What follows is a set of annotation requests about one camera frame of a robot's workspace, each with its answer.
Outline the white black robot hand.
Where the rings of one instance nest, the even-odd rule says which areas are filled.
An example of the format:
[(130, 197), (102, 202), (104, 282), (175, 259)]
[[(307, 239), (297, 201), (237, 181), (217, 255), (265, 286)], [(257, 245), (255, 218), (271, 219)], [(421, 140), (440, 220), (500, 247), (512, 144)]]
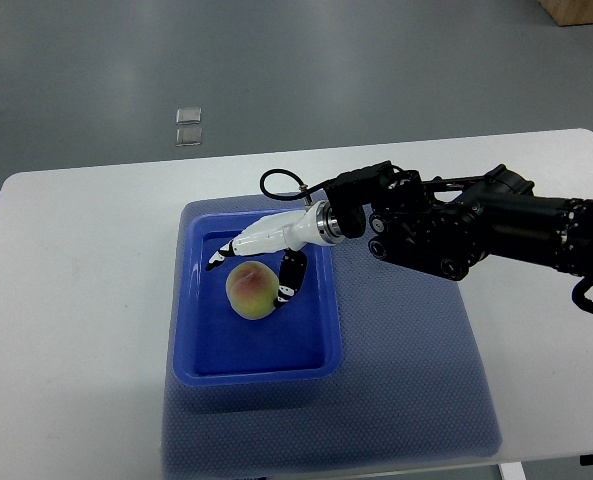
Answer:
[(278, 276), (276, 311), (302, 287), (308, 264), (303, 248), (308, 244), (330, 247), (344, 239), (330, 203), (318, 201), (306, 210), (276, 213), (252, 223), (216, 250), (206, 269), (210, 271), (233, 257), (264, 263)]

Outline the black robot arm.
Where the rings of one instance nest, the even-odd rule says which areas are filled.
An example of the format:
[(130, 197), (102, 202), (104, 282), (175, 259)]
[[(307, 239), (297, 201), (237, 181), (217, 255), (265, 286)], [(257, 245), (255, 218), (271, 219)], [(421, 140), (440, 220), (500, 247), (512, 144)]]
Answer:
[(423, 180), (416, 170), (385, 161), (312, 187), (322, 190), (334, 232), (358, 238), (378, 260), (459, 281), (489, 255), (547, 266), (579, 277), (573, 303), (593, 314), (593, 200), (545, 198), (533, 182), (503, 164), (482, 176)]

